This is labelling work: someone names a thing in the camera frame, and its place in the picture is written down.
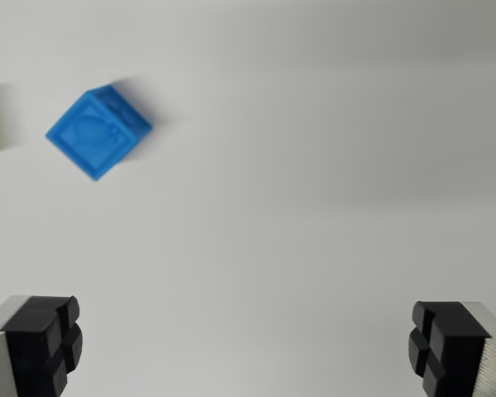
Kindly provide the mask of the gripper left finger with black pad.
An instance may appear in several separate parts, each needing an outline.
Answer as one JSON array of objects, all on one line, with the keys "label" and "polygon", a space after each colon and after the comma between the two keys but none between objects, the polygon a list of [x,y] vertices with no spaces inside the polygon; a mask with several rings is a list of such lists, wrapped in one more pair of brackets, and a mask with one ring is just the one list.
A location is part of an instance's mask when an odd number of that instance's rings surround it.
[{"label": "gripper left finger with black pad", "polygon": [[12,295],[0,305],[0,397],[61,396],[83,348],[74,296]]}]

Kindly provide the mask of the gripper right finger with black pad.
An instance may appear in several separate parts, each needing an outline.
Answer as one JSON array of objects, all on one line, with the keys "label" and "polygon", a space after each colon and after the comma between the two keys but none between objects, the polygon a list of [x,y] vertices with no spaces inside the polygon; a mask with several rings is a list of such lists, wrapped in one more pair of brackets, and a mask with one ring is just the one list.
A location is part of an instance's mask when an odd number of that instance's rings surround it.
[{"label": "gripper right finger with black pad", "polygon": [[428,396],[496,396],[496,317],[480,302],[417,301],[408,357]]}]

